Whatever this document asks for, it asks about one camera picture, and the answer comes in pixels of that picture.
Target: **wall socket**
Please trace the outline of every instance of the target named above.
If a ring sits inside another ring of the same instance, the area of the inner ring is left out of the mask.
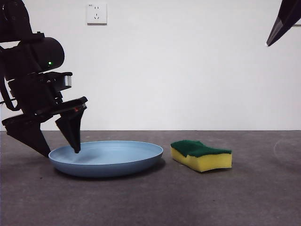
[[[106,3],[87,5],[87,24],[108,24],[108,11]]]

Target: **concrete floor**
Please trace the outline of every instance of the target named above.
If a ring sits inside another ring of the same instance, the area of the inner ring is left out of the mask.
[[[67,145],[44,133],[51,149]],[[139,140],[164,148],[153,168],[87,179],[1,132],[2,226],[300,226],[301,131],[83,131],[82,142]],[[197,139],[233,150],[232,169],[195,172],[170,143]]]

